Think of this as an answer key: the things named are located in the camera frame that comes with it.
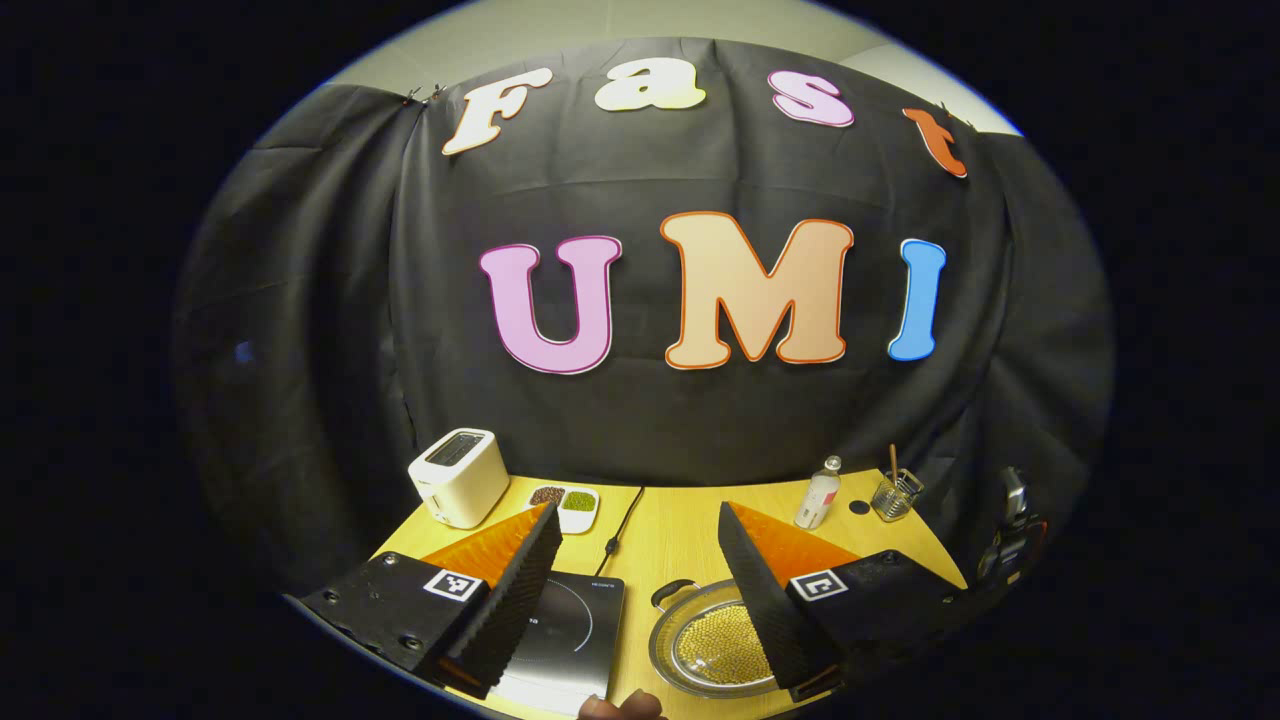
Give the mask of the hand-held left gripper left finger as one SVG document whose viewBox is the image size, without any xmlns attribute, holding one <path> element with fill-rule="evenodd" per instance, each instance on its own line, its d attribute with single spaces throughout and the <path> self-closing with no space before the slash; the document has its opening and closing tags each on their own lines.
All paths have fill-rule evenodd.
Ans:
<svg viewBox="0 0 1280 720">
<path fill-rule="evenodd" d="M 301 602 L 397 667 L 481 700 L 524 637 L 561 541 L 556 506 L 539 503 L 421 559 L 381 553 Z"/>
</svg>

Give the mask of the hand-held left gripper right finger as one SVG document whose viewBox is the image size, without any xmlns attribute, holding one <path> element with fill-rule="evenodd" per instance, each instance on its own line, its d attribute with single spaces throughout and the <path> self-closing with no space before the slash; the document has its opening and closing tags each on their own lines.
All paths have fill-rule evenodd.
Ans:
<svg viewBox="0 0 1280 720">
<path fill-rule="evenodd" d="M 858 557 L 730 501 L 717 534 L 774 679 L 795 701 L 905 664 L 959 610 L 954 583 L 897 550 Z"/>
</svg>

